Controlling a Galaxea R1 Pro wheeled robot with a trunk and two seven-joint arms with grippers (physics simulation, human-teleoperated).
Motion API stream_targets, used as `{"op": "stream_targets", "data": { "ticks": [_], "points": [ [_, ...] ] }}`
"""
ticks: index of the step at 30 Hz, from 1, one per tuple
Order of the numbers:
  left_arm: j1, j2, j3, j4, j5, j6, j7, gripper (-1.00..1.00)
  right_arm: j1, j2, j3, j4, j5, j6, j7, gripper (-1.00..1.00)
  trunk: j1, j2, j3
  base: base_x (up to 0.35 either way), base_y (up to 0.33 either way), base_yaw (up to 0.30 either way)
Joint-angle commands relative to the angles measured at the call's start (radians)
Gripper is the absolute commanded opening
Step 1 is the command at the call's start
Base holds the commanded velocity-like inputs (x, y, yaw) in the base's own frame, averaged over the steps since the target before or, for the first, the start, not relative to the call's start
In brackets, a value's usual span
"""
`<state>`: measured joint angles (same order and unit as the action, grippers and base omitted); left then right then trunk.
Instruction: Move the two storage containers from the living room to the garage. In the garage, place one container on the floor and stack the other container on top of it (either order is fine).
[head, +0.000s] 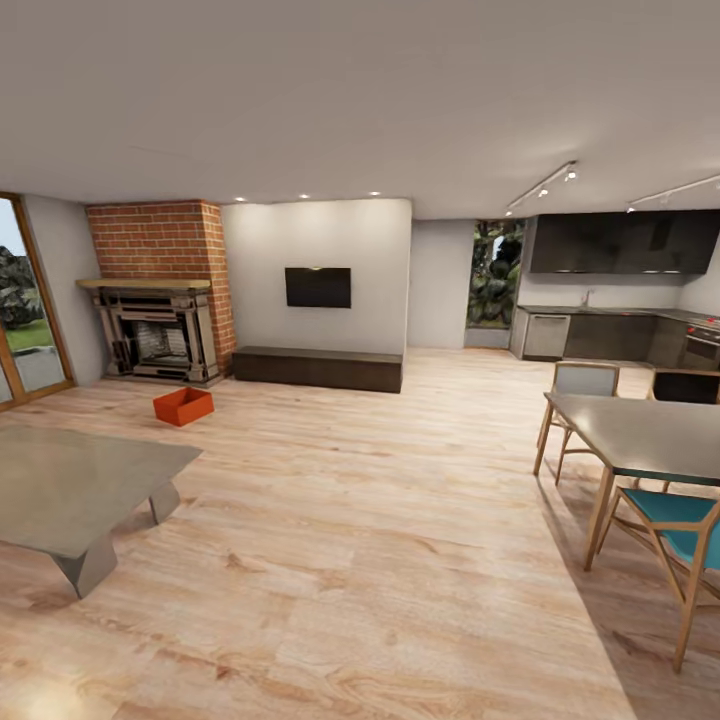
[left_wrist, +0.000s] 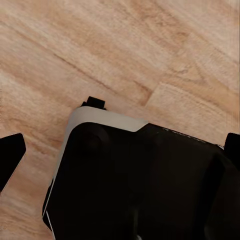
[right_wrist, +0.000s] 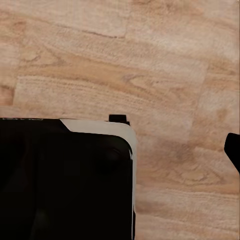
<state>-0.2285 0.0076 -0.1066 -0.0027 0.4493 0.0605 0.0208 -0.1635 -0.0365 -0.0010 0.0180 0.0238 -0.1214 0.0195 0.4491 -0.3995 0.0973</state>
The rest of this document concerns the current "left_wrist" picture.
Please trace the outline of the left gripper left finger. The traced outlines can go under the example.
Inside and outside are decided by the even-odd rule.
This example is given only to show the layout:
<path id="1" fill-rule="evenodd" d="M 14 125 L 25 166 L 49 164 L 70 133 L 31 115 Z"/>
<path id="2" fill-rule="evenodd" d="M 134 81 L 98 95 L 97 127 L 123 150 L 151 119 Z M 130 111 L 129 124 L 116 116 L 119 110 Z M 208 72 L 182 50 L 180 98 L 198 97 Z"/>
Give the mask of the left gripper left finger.
<path id="1" fill-rule="evenodd" d="M 26 153 L 22 133 L 0 138 L 0 193 Z"/>

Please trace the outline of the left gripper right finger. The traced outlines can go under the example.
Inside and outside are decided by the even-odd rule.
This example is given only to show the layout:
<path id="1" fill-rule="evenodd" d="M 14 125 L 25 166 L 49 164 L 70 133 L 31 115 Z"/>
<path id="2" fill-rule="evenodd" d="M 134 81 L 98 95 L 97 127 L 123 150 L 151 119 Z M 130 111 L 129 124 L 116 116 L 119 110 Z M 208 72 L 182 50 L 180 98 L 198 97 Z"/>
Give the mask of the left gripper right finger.
<path id="1" fill-rule="evenodd" d="M 240 135 L 228 133 L 224 151 L 240 173 Z"/>

